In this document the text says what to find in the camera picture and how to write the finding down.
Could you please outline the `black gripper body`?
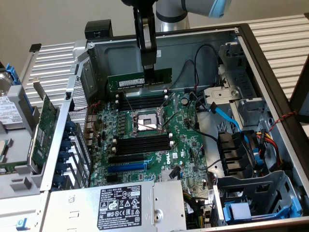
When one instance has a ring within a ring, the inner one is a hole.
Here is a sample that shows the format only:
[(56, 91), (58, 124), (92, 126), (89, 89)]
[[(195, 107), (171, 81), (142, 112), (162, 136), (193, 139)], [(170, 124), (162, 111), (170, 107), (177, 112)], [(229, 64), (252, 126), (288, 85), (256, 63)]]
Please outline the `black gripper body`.
[(121, 2), (138, 10), (150, 10), (156, 0), (121, 0)]

